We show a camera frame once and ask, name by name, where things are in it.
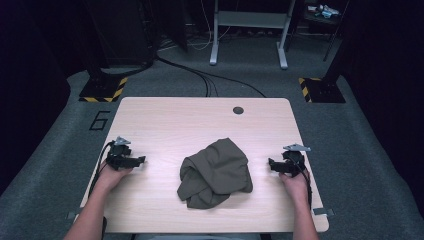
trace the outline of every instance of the table leg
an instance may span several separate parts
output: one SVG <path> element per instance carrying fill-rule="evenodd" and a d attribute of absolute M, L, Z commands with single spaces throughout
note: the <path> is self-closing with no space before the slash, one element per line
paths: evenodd
<path fill-rule="evenodd" d="M 288 32 L 289 27 L 290 27 L 290 21 L 291 21 L 291 18 L 292 18 L 292 13 L 293 13 L 293 8 L 294 8 L 295 2 L 296 2 L 296 0 L 292 0 L 290 2 L 289 10 L 287 12 L 286 21 L 284 23 L 283 34 L 281 34 L 281 41 L 277 42 L 277 50 L 278 50 L 278 57 L 280 59 L 280 67 L 284 70 L 288 68 L 286 53 L 284 52 L 284 42 L 286 41 L 286 38 L 287 38 L 287 32 Z"/>
<path fill-rule="evenodd" d="M 210 65 L 216 65 L 218 58 L 218 0 L 215 0 L 215 12 L 213 19 L 213 45 L 211 59 L 209 61 Z"/>

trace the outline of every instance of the crumpled towel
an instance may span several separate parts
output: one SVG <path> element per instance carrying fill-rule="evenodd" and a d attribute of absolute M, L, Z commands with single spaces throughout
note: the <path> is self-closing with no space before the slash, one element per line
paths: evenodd
<path fill-rule="evenodd" d="M 229 138 L 219 139 L 206 149 L 186 157 L 181 165 L 177 190 L 188 208 L 209 209 L 236 191 L 250 193 L 252 179 L 246 155 Z"/>

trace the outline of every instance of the tripod base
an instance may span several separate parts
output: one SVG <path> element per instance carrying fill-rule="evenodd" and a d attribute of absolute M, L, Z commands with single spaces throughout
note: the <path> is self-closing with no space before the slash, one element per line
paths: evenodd
<path fill-rule="evenodd" d="M 346 103 L 336 84 L 325 85 L 319 78 L 299 78 L 306 102 Z"/>
<path fill-rule="evenodd" d="M 104 79 L 97 81 L 90 77 L 79 95 L 83 102 L 116 102 L 122 93 L 127 78 L 103 75 Z"/>

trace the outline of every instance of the cable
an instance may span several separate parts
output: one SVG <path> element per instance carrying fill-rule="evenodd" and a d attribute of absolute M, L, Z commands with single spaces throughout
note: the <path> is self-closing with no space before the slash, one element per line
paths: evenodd
<path fill-rule="evenodd" d="M 312 208 L 312 188 L 311 188 L 311 178 L 307 177 L 305 175 L 305 173 L 302 171 L 302 168 L 300 168 L 299 164 L 296 161 L 293 161 L 292 159 L 290 159 L 293 164 L 297 167 L 297 169 L 299 169 L 299 172 L 303 175 L 303 177 L 306 180 L 306 187 L 307 187 L 307 191 L 308 191 L 308 202 L 309 202 L 309 207 Z"/>
<path fill-rule="evenodd" d="M 217 96 L 218 96 L 218 92 L 217 92 L 215 83 L 210 78 L 208 78 L 206 76 L 203 76 L 202 74 L 209 75 L 209 76 L 216 77 L 216 78 L 221 78 L 221 79 L 228 80 L 228 81 L 231 81 L 231 82 L 237 82 L 237 83 L 244 84 L 244 85 L 250 87 L 251 89 L 253 89 L 254 91 L 256 91 L 257 93 L 259 93 L 262 97 L 266 98 L 265 94 L 263 94 L 257 88 L 255 88 L 254 86 L 252 86 L 252 85 L 250 85 L 248 83 L 245 83 L 245 82 L 242 82 L 242 81 L 239 81 L 239 80 L 235 80 L 235 79 L 231 79 L 231 78 L 227 78 L 227 77 L 222 77 L 222 76 L 214 75 L 214 74 L 203 72 L 203 71 L 200 71 L 200 70 L 192 69 L 192 68 L 189 68 L 189 67 L 186 67 L 186 66 L 183 66 L 183 65 L 179 65 L 179 64 L 170 62 L 170 61 L 165 60 L 165 59 L 163 59 L 163 58 L 161 58 L 159 56 L 156 56 L 156 59 L 159 60 L 159 61 L 161 61 L 161 62 L 163 62 L 163 63 L 166 63 L 168 65 L 171 65 L 171 66 L 174 66 L 174 67 L 178 67 L 178 68 L 187 70 L 189 72 L 192 72 L 192 73 L 200 76 L 205 81 L 205 84 L 206 84 L 206 97 L 210 97 L 210 93 L 209 93 L 209 90 L 208 90 L 208 84 L 212 84 L 214 86 L 215 93 L 216 93 Z"/>
<path fill-rule="evenodd" d="M 188 46 L 197 46 L 197 45 L 204 45 L 207 43 L 191 43 L 189 40 L 187 40 L 187 42 L 189 42 L 190 44 L 188 44 Z M 162 43 L 159 47 L 159 49 L 157 50 L 158 52 L 162 52 L 168 49 L 172 49 L 172 48 L 176 48 L 179 47 L 178 45 L 176 45 L 174 42 L 172 42 L 172 40 L 166 39 L 164 40 L 164 43 Z"/>
<path fill-rule="evenodd" d="M 142 64 L 139 69 L 134 69 L 134 70 L 127 71 L 127 72 L 124 72 L 124 73 L 104 73 L 104 74 L 108 75 L 108 76 L 112 76 L 112 77 L 126 78 L 128 76 L 140 73 L 140 72 L 150 68 L 152 65 L 153 65 L 153 61 L 149 61 L 145 64 Z"/>
<path fill-rule="evenodd" d="M 103 166 L 103 168 L 100 169 L 100 163 L 103 159 L 103 154 L 105 153 L 106 148 L 112 146 L 112 144 L 113 144 L 112 142 L 109 142 L 108 144 L 106 144 L 106 146 L 103 147 L 102 152 L 99 156 L 99 159 L 97 160 L 96 173 L 94 174 L 93 181 L 91 181 L 90 190 L 88 191 L 88 197 L 90 197 L 91 192 L 94 189 L 94 185 L 96 185 L 96 182 L 99 179 L 100 173 L 102 172 L 103 168 L 106 166 L 105 165 L 105 166 Z"/>
<path fill-rule="evenodd" d="M 191 73 L 194 73 L 194 74 L 196 74 L 197 76 L 201 77 L 201 78 L 203 79 L 204 83 L 205 83 L 205 86 L 206 86 L 206 95 L 205 95 L 205 97 L 211 97 L 211 90 L 210 90 L 210 89 L 211 89 L 211 85 L 213 85 L 214 90 L 215 90 L 215 94 L 216 94 L 216 96 L 218 97 L 218 90 L 217 90 L 217 88 L 216 88 L 215 83 L 214 83 L 214 82 L 212 81 L 212 79 L 210 79 L 209 77 L 204 76 L 204 75 L 202 75 L 201 73 L 199 73 L 199 71 L 198 71 L 198 70 L 191 69 L 191 68 L 189 68 L 189 67 L 182 66 L 182 65 L 179 65 L 179 64 L 176 64 L 176 63 L 170 62 L 170 61 L 168 61 L 168 60 L 165 60 L 165 59 L 163 59 L 163 58 L 160 58 L 159 56 L 156 56 L 156 59 L 157 59 L 157 60 L 159 60 L 159 61 L 161 61 L 161 62 L 163 62 L 163 63 L 166 63 L 166 64 L 168 64 L 168 65 L 171 65 L 171 66 L 173 66 L 173 67 L 177 67 L 177 68 L 181 68 L 181 69 L 187 70 L 187 71 L 189 71 L 189 72 L 191 72 Z"/>
<path fill-rule="evenodd" d="M 203 0 L 201 0 L 201 1 L 200 1 L 200 3 L 202 4 L 203 16 L 205 16 L 206 24 L 208 25 L 209 40 L 208 40 L 208 42 L 206 43 L 206 45 L 205 45 L 205 46 L 203 46 L 202 48 L 196 48 L 196 47 L 193 47 L 194 45 L 193 45 L 190 41 L 187 41 L 187 42 L 189 42 L 189 43 L 190 43 L 190 45 L 191 45 L 194 49 L 199 50 L 199 51 L 200 51 L 200 50 L 203 50 L 203 49 L 205 49 L 207 46 L 209 46 L 209 44 L 211 43 L 211 39 L 212 39 L 211 27 L 210 27 L 210 24 L 209 24 L 208 18 L 207 18 L 207 16 L 206 16 L 205 7 L 203 6 Z"/>
<path fill-rule="evenodd" d="M 237 0 L 237 5 L 236 5 L 236 12 L 238 12 L 238 4 L 239 4 L 240 0 Z M 227 30 L 225 30 L 225 32 L 218 38 L 218 41 L 221 40 L 221 38 L 223 38 L 225 36 L 225 34 L 228 32 L 228 30 L 230 30 L 231 26 L 227 28 Z"/>

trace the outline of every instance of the metal stand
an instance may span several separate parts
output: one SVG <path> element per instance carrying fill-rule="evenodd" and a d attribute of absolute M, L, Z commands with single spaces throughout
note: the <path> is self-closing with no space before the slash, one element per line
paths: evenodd
<path fill-rule="evenodd" d="M 103 73 L 99 77 L 90 76 L 87 84 L 79 94 L 79 100 L 85 102 L 115 102 L 127 82 L 122 75 Z"/>
<path fill-rule="evenodd" d="M 219 11 L 218 0 L 215 0 L 214 13 L 214 37 L 210 65 L 216 65 L 218 59 L 218 26 L 238 26 L 238 27 L 260 27 L 283 29 L 280 42 L 277 42 L 277 51 L 280 59 L 280 67 L 287 69 L 287 59 L 284 52 L 284 42 L 292 18 L 293 8 L 296 0 L 290 1 L 289 10 L 284 13 L 253 13 L 253 12 L 231 12 Z"/>
<path fill-rule="evenodd" d="M 299 78 L 305 101 L 311 103 L 346 103 L 336 83 L 319 78 Z"/>

